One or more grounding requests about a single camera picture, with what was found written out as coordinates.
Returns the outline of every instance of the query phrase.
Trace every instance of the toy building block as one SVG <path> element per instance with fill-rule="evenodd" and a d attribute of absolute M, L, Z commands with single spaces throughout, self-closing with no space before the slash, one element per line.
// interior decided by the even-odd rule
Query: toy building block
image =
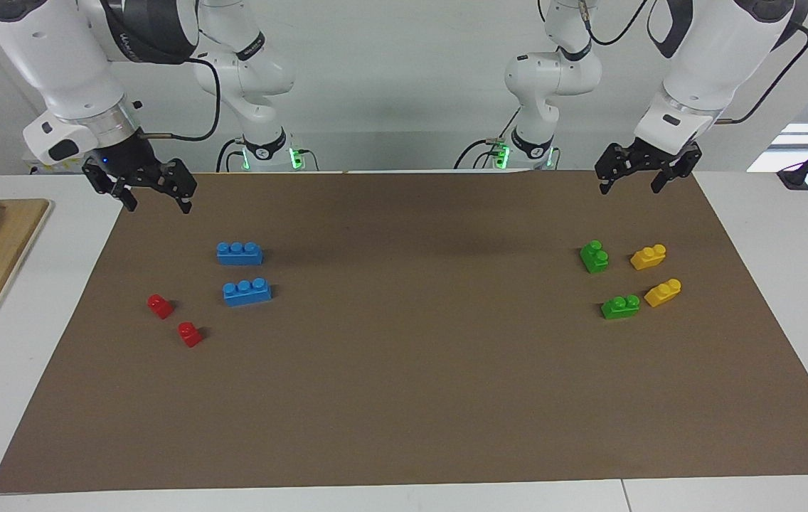
<path fill-rule="evenodd" d="M 197 346 L 199 341 L 202 341 L 202 333 L 199 333 L 198 329 L 190 321 L 184 321 L 179 324 L 178 329 L 179 337 L 183 338 L 189 348 Z"/>
<path fill-rule="evenodd" d="M 679 279 L 670 279 L 670 281 L 651 288 L 651 291 L 644 295 L 644 299 L 651 304 L 651 308 L 655 308 L 664 302 L 671 301 L 681 291 L 683 291 L 683 283 Z"/>
<path fill-rule="evenodd" d="M 580 250 L 580 259 L 587 267 L 587 272 L 597 273 L 606 270 L 606 266 L 610 264 L 610 256 L 603 250 L 603 244 L 599 240 L 593 240 L 591 243 L 582 247 Z"/>
<path fill-rule="evenodd" d="M 268 281 L 257 277 L 253 282 L 229 282 L 224 285 L 224 302 L 230 307 L 267 302 L 271 300 L 271 285 Z"/>
<path fill-rule="evenodd" d="M 650 269 L 664 262 L 666 259 L 666 247 L 657 244 L 654 247 L 645 247 L 632 256 L 632 266 L 636 271 Z"/>
<path fill-rule="evenodd" d="M 628 318 L 638 314 L 640 309 L 641 299 L 637 295 L 629 295 L 625 298 L 616 297 L 600 307 L 600 311 L 603 311 L 603 318 L 606 320 Z"/>
<path fill-rule="evenodd" d="M 261 247 L 253 242 L 218 243 L 220 265 L 261 265 L 263 257 Z"/>
<path fill-rule="evenodd" d="M 163 297 L 158 294 L 151 295 L 148 297 L 148 308 L 154 314 L 157 315 L 157 318 L 164 320 L 164 318 L 170 316 L 174 311 L 173 304 L 167 302 Z"/>

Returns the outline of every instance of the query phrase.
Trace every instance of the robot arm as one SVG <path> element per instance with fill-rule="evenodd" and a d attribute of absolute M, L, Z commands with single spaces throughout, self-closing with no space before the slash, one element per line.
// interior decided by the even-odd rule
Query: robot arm
<path fill-rule="evenodd" d="M 596 3 L 588 3 L 590 12 Z M 521 103 L 508 140 L 509 166 L 516 168 L 537 169 L 549 159 L 559 122 L 554 99 L 589 93 L 602 77 L 576 1 L 551 0 L 545 29 L 556 51 L 520 55 L 505 72 L 505 84 Z"/>
<path fill-rule="evenodd" d="M 265 45 L 251 10 L 238 0 L 0 0 L 0 45 L 43 96 L 47 112 L 23 131 L 31 151 L 53 164 L 88 153 L 83 167 L 98 193 L 137 207 L 129 187 L 156 189 L 188 213 L 196 181 L 179 159 L 162 163 L 131 111 L 110 61 L 182 64 L 203 33 L 219 45 L 205 55 L 224 82 L 224 102 L 262 166 L 301 165 L 265 96 L 293 86 L 293 69 Z M 215 93 L 207 70 L 196 77 Z M 199 139 L 182 137 L 182 139 Z"/>
<path fill-rule="evenodd" d="M 197 43 L 194 9 L 193 0 L 117 9 L 101 0 L 0 0 L 0 46 L 47 106 L 24 130 L 31 151 L 48 164 L 87 152 L 83 172 L 98 193 L 131 211 L 128 187 L 153 188 L 188 213 L 196 180 L 179 159 L 156 158 L 109 60 L 186 61 Z"/>
<path fill-rule="evenodd" d="M 710 129 L 772 50 L 805 19 L 808 0 L 658 0 L 648 32 L 671 59 L 663 87 L 628 148 L 612 144 L 595 166 L 600 191 L 642 169 L 660 171 L 652 190 L 691 174 Z"/>
<path fill-rule="evenodd" d="M 240 121 L 250 168 L 254 171 L 299 168 L 292 136 L 284 130 L 276 108 L 267 99 L 290 91 L 296 71 L 267 43 L 247 3 L 202 0 L 198 15 L 202 33 L 218 44 L 218 50 L 200 58 L 218 69 L 221 100 Z M 197 68 L 196 79 L 203 90 L 216 93 L 215 83 L 206 70 Z"/>

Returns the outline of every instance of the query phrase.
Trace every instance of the brown paper mat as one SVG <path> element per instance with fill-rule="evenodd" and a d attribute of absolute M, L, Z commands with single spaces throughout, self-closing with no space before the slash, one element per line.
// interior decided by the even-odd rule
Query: brown paper mat
<path fill-rule="evenodd" d="M 649 179 L 603 198 L 592 173 L 201 176 L 188 216 L 142 193 L 0 492 L 808 474 L 807 373 L 697 183 Z M 265 265 L 219 266 L 220 240 Z M 667 260 L 635 272 L 655 242 Z M 273 302 L 222 305 L 258 275 Z M 671 277 L 670 304 L 600 317 Z"/>

